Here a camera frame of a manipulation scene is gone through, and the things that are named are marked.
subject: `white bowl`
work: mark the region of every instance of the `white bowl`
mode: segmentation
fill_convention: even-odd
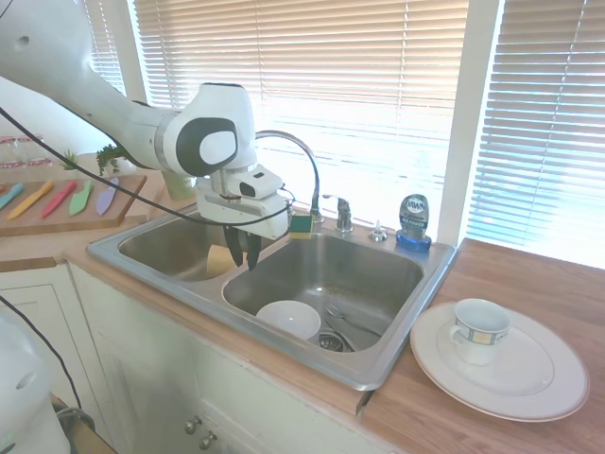
[[[256,317],[305,340],[313,338],[321,327],[318,311],[300,301],[269,303],[258,311]]]

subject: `sink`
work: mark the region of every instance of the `sink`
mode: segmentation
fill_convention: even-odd
[[[382,253],[346,239],[312,235],[295,239],[244,272],[223,290],[225,300],[251,315],[280,300],[307,303],[322,315],[325,328],[337,329],[355,345],[369,348],[385,333],[423,279],[420,265],[404,255]],[[331,317],[327,305],[346,321]]]
[[[192,217],[201,219],[198,213]],[[261,250],[274,241],[263,239]],[[240,231],[242,250],[247,252],[245,234]],[[208,252],[213,245],[227,247],[223,228],[203,225],[176,218],[129,237],[118,246],[118,251],[132,260],[178,280],[204,281]]]
[[[183,212],[199,217],[195,207]],[[399,248],[394,235],[376,243],[366,228],[342,234],[334,227],[327,219],[309,239],[264,241],[254,271],[244,264],[218,277],[208,276],[206,266],[210,247],[225,246],[222,228],[172,216],[97,241],[88,251],[352,388],[374,390],[387,378],[456,250],[434,243],[428,253],[413,253]],[[333,341],[336,335],[347,348],[326,350],[256,319],[261,307],[279,300],[314,307],[322,318],[320,338],[327,333]]]

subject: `colorful spatula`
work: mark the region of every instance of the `colorful spatula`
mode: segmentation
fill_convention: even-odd
[[[112,178],[110,182],[113,184],[118,184],[119,180],[117,178]],[[98,195],[98,199],[96,200],[96,212],[99,216],[103,216],[105,212],[109,209],[112,204],[114,195],[114,187],[108,187],[107,189],[101,191],[101,193]]]
[[[71,216],[76,215],[86,208],[86,203],[88,202],[88,198],[90,197],[92,191],[93,182],[89,180],[84,184],[84,189],[79,191],[77,194],[74,194],[72,201],[69,203],[69,214]]]
[[[39,199],[41,199],[43,196],[48,194],[50,192],[50,190],[54,187],[54,185],[55,185],[55,182],[44,183],[42,186],[40,186],[40,189],[38,189],[33,194],[29,194],[29,196],[24,201],[22,201],[17,206],[15,206],[15,208],[7,216],[7,219],[12,220],[12,219],[20,217],[34,203],[36,203]]]
[[[42,211],[42,219],[48,218],[53,211],[59,208],[59,205],[61,205],[65,198],[74,192],[77,187],[77,182],[70,182],[61,192],[55,194],[50,202],[44,207]]]
[[[0,210],[7,206],[10,201],[17,197],[23,191],[25,185],[23,183],[17,183],[14,185],[7,194],[0,197]]]

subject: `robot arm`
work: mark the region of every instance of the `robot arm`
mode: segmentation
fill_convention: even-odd
[[[92,38],[74,0],[0,0],[0,77],[48,96],[108,134],[138,166],[198,178],[207,219],[240,223],[285,207],[281,179],[256,164],[246,90],[204,84],[182,111],[128,101],[89,65]],[[287,214],[238,227],[275,239]]]

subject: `white plate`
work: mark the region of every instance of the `white plate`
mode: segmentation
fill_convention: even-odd
[[[588,397],[586,368],[564,340],[541,324],[510,311],[513,329],[493,363],[460,359],[449,340],[454,303],[426,310],[411,332],[416,360],[442,390],[476,410],[523,422],[561,419]]]

